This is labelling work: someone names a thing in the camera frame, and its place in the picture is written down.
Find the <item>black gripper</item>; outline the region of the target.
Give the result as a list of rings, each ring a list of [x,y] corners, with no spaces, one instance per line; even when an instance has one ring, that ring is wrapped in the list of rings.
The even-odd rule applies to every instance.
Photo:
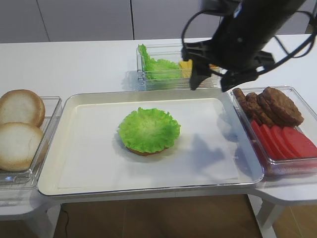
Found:
[[[228,71],[220,80],[222,92],[246,82],[255,81],[258,72],[275,64],[271,53],[263,47],[284,23],[303,5],[302,0],[205,0],[201,10],[186,23],[181,36],[191,22],[201,14],[221,16],[222,21],[211,39],[182,42],[182,58],[192,60],[190,89],[196,90],[212,74],[209,64]]]

